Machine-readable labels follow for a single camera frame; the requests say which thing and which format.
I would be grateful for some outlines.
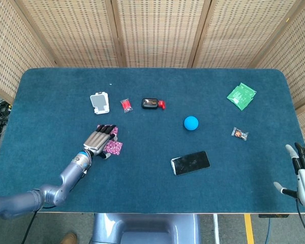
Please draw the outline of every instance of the table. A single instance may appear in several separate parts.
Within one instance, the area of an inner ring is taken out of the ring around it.
[[[226,99],[240,82],[257,91],[240,111]],[[110,112],[89,96],[107,92]],[[141,100],[165,100],[144,110]],[[133,111],[124,113],[120,100]],[[183,120],[199,119],[187,131]],[[0,196],[42,184],[82,150],[97,124],[116,124],[119,156],[95,158],[63,206],[50,211],[139,213],[296,212],[273,181],[296,188],[285,144],[303,142],[284,75],[270,69],[82,69],[26,71],[0,151]],[[247,141],[231,136],[249,132]],[[211,167],[174,176],[170,159],[205,150]]]

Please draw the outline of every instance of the phone screen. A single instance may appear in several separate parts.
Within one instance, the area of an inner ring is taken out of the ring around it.
[[[175,175],[181,175],[210,167],[209,159],[205,151],[196,152],[171,160]]]

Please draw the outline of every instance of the yellow floor line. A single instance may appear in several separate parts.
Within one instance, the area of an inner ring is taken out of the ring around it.
[[[254,244],[251,215],[249,213],[244,213],[244,220],[248,244]]]

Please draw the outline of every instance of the green package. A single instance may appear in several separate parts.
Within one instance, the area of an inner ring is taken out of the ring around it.
[[[228,95],[227,99],[243,110],[253,100],[255,94],[255,90],[241,83]]]

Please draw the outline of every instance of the pink patterned cloth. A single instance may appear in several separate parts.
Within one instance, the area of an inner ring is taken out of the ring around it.
[[[111,134],[114,134],[116,136],[117,133],[118,133],[118,127],[114,127],[114,129],[112,130]],[[121,148],[122,148],[122,145],[123,145],[122,142],[110,140],[106,144],[106,146],[104,147],[103,151],[105,151],[107,153],[110,153],[110,154],[119,155],[120,151],[121,151]]]

